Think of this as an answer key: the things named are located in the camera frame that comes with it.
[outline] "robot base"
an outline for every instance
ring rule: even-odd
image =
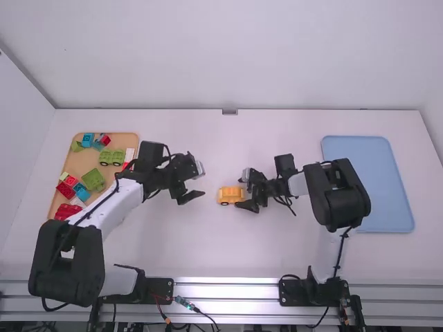
[[[146,278],[137,281],[142,290],[141,296],[111,295],[103,298],[104,304],[157,304],[169,305],[174,293],[174,280],[171,278]]]
[[[314,279],[311,266],[306,279],[281,279],[278,282],[278,299],[281,306],[331,306],[351,302],[346,280],[331,278],[324,284]]]

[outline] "blue lego brick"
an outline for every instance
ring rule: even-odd
[[[81,189],[86,190],[86,187],[84,186],[83,183],[79,182],[76,185],[74,185],[73,189],[75,192],[78,192]]]
[[[76,192],[77,197],[82,200],[82,202],[86,202],[89,197],[91,197],[91,194],[88,193],[84,189],[80,189],[78,192]]]
[[[92,143],[92,147],[97,151],[102,151],[105,146],[102,143],[100,143],[99,140],[94,140],[94,142]]]
[[[94,141],[94,133],[85,133],[83,135],[82,146],[91,147]]]

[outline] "yellow toy car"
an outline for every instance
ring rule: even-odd
[[[221,187],[219,189],[219,204],[229,205],[244,201],[244,188],[239,185]]]

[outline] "white wall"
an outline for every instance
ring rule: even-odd
[[[0,251],[54,108],[0,50]]]
[[[420,109],[443,158],[443,1],[1,1],[59,107]]]

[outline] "cork board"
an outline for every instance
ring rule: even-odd
[[[111,142],[106,146],[108,149],[122,149],[126,151],[126,148],[131,147],[135,149],[134,157],[137,156],[138,151],[138,135],[136,133],[106,133]],[[78,133],[73,137],[73,140],[82,141],[84,133]],[[95,133],[94,138],[97,138],[100,133]],[[92,191],[89,192],[91,197],[84,202],[87,206],[94,202],[103,192],[105,192],[114,181],[114,173],[119,172],[123,166],[102,166],[98,163],[98,157],[100,152],[93,147],[85,148],[79,152],[72,152],[71,148],[68,147],[68,154],[66,160],[64,161],[63,169],[59,174],[54,174],[57,178],[63,172],[68,172],[70,175],[77,178],[80,182],[82,181],[82,176],[93,168],[97,168],[100,173],[105,178],[105,189],[101,192]],[[54,188],[54,197],[51,203],[51,207],[48,212],[48,219],[52,219],[55,213],[62,203],[69,204],[69,201],[65,196],[63,196],[57,189]]]

